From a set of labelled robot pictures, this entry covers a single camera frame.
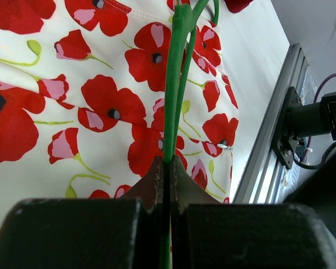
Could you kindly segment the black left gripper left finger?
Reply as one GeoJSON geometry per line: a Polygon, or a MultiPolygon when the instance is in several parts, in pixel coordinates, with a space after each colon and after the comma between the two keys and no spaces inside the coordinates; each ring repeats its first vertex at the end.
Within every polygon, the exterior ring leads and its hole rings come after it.
{"type": "Polygon", "coordinates": [[[119,198],[17,203],[0,229],[0,268],[163,268],[163,162],[119,198]]]}

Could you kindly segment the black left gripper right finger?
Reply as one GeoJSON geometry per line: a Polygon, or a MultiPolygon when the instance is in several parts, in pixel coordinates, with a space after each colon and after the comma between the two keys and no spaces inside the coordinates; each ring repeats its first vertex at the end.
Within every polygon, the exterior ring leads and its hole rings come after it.
{"type": "Polygon", "coordinates": [[[224,205],[198,197],[184,216],[189,268],[336,268],[332,234],[307,205],[224,205]]]}

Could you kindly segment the red poppy print cloth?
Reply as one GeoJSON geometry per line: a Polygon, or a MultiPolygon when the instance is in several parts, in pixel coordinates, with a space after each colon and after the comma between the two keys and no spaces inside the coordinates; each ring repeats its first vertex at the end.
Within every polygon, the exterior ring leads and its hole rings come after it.
{"type": "Polygon", "coordinates": [[[0,1],[0,229],[39,197],[119,198],[163,153],[180,1],[0,1]]]}

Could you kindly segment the green clothes hanger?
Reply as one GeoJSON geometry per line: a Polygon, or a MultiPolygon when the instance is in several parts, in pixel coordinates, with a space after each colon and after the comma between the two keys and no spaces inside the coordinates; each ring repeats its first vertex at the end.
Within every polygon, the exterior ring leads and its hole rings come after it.
{"type": "Polygon", "coordinates": [[[194,7],[177,4],[167,57],[164,105],[162,219],[159,268],[189,268],[190,253],[184,211],[198,197],[215,203],[187,174],[175,154],[181,107],[197,36],[197,21],[207,1],[194,7]]]}

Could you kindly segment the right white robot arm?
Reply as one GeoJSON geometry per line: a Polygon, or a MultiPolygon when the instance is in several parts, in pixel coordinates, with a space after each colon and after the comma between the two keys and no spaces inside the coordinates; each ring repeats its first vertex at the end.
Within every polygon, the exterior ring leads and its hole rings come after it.
{"type": "Polygon", "coordinates": [[[299,203],[314,209],[336,239],[336,92],[326,94],[320,103],[298,108],[290,117],[298,135],[317,136],[330,133],[334,141],[315,166],[301,164],[314,174],[287,196],[285,203],[299,203]]]}

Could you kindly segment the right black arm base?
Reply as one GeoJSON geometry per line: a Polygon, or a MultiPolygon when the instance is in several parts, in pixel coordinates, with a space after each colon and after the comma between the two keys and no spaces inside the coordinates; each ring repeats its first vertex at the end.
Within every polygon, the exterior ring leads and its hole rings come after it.
{"type": "Polygon", "coordinates": [[[301,141],[325,134],[336,141],[336,92],[324,95],[318,103],[302,105],[296,89],[289,87],[272,139],[277,160],[290,170],[301,141]]]}

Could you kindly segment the red skirt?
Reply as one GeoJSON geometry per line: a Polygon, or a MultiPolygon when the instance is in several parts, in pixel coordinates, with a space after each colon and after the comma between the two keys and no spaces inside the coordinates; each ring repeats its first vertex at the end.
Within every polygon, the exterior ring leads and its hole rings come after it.
{"type": "Polygon", "coordinates": [[[224,0],[227,9],[231,13],[239,13],[245,9],[253,0],[224,0]]]}

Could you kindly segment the aluminium mounting rail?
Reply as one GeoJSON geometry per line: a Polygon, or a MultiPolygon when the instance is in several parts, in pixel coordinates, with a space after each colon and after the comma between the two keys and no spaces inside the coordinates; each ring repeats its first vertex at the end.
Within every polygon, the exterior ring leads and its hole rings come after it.
{"type": "Polygon", "coordinates": [[[290,86],[304,81],[308,63],[301,44],[289,47],[233,203],[275,203],[284,168],[272,149],[273,136],[290,86]]]}

